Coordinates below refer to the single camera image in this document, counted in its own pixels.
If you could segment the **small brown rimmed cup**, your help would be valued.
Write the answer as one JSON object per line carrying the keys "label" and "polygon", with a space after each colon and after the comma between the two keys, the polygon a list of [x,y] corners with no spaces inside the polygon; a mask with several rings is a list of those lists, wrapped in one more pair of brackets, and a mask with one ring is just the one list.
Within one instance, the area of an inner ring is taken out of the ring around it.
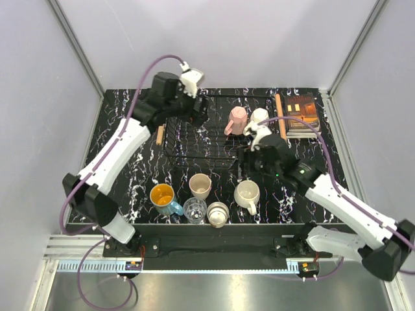
{"label": "small brown rimmed cup", "polygon": [[229,209],[222,202],[213,202],[207,208],[207,218],[212,227],[219,229],[225,225],[229,217]]}

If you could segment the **beige cup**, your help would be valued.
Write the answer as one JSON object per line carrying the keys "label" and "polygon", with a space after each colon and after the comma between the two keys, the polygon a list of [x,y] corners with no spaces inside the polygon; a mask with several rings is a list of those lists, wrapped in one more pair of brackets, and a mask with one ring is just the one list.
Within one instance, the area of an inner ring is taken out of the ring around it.
{"label": "beige cup", "polygon": [[189,180],[190,191],[199,200],[205,200],[209,196],[211,187],[212,181],[205,174],[195,174]]}

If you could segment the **speckled cream mug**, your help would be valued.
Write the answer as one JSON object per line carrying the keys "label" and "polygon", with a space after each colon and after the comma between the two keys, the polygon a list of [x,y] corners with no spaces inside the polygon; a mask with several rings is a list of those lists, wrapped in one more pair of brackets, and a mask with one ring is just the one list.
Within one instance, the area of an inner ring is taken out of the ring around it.
{"label": "speckled cream mug", "polygon": [[245,208],[252,216],[257,213],[259,197],[259,186],[254,181],[242,181],[234,190],[234,199],[237,205]]}

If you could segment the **aluminium frame post right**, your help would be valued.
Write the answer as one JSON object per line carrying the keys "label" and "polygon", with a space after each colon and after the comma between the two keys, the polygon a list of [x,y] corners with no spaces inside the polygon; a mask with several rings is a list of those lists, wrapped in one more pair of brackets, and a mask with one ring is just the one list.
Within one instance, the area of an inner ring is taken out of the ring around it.
{"label": "aluminium frame post right", "polygon": [[353,45],[351,46],[349,53],[343,61],[334,81],[332,82],[330,88],[327,90],[329,98],[332,98],[334,96],[337,89],[341,85],[344,77],[346,76],[348,70],[353,64],[360,49],[362,48],[368,36],[370,35],[372,29],[377,23],[377,20],[380,18],[381,14],[383,13],[383,10],[385,9],[388,3],[388,0],[377,0],[372,9],[370,10],[368,17],[366,18],[366,21],[360,29],[355,41],[353,42]]}

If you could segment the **aluminium frame post left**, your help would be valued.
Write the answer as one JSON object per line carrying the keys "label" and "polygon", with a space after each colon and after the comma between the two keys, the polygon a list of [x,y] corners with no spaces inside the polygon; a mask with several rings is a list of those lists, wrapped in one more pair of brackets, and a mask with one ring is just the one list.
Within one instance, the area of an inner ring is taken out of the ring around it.
{"label": "aluminium frame post left", "polygon": [[89,82],[91,83],[93,89],[98,94],[100,98],[104,97],[105,90],[100,83],[98,76],[96,75],[95,71],[93,70],[86,53],[84,52],[75,31],[73,30],[62,6],[60,5],[59,1],[57,0],[46,0],[53,16],[57,20],[64,36],[66,37],[69,45],[71,46],[79,64],[83,68]]}

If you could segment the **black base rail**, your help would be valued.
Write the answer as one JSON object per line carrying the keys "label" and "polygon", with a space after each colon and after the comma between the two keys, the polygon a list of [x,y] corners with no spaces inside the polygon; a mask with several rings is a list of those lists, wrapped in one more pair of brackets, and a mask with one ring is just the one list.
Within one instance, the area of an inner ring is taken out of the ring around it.
{"label": "black base rail", "polygon": [[144,256],[145,271],[276,270],[287,259],[313,259],[315,252],[295,240],[302,224],[139,224],[128,246],[104,245],[104,257]]}

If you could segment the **clear drinking glass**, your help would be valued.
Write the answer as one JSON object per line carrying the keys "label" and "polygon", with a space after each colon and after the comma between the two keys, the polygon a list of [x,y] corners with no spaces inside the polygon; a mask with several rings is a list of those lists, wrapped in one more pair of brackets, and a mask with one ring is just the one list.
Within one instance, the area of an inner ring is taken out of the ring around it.
{"label": "clear drinking glass", "polygon": [[190,224],[203,224],[207,213],[207,205],[204,200],[192,197],[183,205],[184,216]]}

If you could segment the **pink faceted mug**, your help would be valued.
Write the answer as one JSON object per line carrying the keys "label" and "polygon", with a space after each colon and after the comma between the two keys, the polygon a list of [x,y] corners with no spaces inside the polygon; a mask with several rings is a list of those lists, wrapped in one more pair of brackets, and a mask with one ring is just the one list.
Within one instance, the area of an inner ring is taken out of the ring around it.
{"label": "pink faceted mug", "polygon": [[236,106],[229,114],[228,124],[224,129],[225,135],[241,135],[247,125],[248,114],[244,107]]}

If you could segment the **paperback book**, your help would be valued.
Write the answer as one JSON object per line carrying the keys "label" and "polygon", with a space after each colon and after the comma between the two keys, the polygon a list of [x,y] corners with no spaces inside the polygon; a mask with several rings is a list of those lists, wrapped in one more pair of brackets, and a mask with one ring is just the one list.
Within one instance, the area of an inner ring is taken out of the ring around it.
{"label": "paperback book", "polygon": [[320,120],[312,93],[283,97],[284,114],[296,120],[286,122],[286,135],[292,139],[316,138],[320,133]]}

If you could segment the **white faceted mug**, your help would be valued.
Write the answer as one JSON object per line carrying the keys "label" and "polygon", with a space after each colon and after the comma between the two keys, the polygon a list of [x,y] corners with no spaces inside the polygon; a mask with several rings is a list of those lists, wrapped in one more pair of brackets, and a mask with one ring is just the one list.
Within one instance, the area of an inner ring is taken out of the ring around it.
{"label": "white faceted mug", "polygon": [[250,122],[248,125],[252,126],[254,124],[259,124],[260,122],[263,122],[264,120],[267,120],[269,118],[268,111],[265,108],[257,108],[253,110],[251,116],[250,116]]}

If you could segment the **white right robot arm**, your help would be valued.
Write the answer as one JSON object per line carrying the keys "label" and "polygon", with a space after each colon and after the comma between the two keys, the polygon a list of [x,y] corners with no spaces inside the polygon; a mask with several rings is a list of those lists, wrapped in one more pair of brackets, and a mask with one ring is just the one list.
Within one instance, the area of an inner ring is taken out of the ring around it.
{"label": "white right robot arm", "polygon": [[297,254],[331,253],[361,263],[373,276],[392,281],[412,251],[414,224],[385,216],[341,187],[333,172],[325,172],[307,159],[300,159],[276,134],[260,138],[258,144],[240,147],[238,162],[245,176],[268,176],[321,205],[352,229],[331,231],[307,225],[294,241]]}

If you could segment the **blue butterfly mug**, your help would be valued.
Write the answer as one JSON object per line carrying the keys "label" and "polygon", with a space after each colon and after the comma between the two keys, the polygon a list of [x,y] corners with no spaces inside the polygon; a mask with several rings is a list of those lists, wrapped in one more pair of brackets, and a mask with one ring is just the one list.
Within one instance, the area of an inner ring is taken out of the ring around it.
{"label": "blue butterfly mug", "polygon": [[176,201],[174,189],[168,184],[154,186],[150,191],[150,201],[161,215],[184,215],[183,207]]}

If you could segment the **aluminium frame post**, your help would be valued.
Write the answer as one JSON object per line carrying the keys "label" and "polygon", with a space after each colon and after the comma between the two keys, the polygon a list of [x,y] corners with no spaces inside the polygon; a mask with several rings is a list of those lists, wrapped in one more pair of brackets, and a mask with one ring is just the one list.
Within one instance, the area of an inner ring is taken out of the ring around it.
{"label": "aluminium frame post", "polygon": [[86,53],[84,52],[75,31],[73,30],[62,6],[60,5],[59,1],[57,0],[46,0],[53,16],[57,20],[64,36],[66,37],[69,45],[71,46],[79,64],[83,68],[89,82],[91,83],[93,89],[98,94],[100,98],[104,97],[105,90],[100,83],[98,76],[96,75],[95,71],[93,70]]}
{"label": "aluminium frame post", "polygon": [[348,70],[353,64],[360,49],[362,48],[368,36],[370,35],[372,29],[377,23],[377,20],[380,18],[381,14],[383,13],[383,10],[385,9],[388,3],[388,0],[377,0],[372,9],[370,10],[368,17],[366,18],[366,21],[360,29],[355,41],[353,42],[353,45],[351,46],[349,53],[343,61],[334,81],[332,82],[330,88],[327,90],[329,98],[332,98],[334,96],[337,89],[341,85],[344,77],[346,76]]}

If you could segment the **aluminium front frame rail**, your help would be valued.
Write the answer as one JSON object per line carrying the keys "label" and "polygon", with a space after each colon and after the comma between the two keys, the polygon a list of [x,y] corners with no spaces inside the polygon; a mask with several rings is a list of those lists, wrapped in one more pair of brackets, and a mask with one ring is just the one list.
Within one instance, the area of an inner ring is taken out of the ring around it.
{"label": "aluminium front frame rail", "polygon": [[77,273],[78,258],[51,260],[34,310],[413,310],[402,274],[384,282],[360,264],[321,259],[320,273],[302,279],[301,260],[250,253],[179,250],[146,256],[124,281],[123,259]]}

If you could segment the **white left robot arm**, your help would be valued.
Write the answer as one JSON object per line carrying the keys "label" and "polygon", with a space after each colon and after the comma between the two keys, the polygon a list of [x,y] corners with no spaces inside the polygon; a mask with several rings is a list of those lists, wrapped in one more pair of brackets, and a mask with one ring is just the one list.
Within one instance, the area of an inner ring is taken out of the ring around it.
{"label": "white left robot arm", "polygon": [[67,174],[62,181],[67,196],[64,205],[117,240],[117,249],[127,257],[139,251],[140,241],[134,237],[133,225],[124,219],[108,193],[137,149],[167,119],[181,119],[193,126],[207,121],[207,105],[197,99],[203,79],[204,74],[197,69],[186,69],[179,76],[158,72],[144,97],[132,103],[131,116],[121,119],[97,156],[77,175]]}

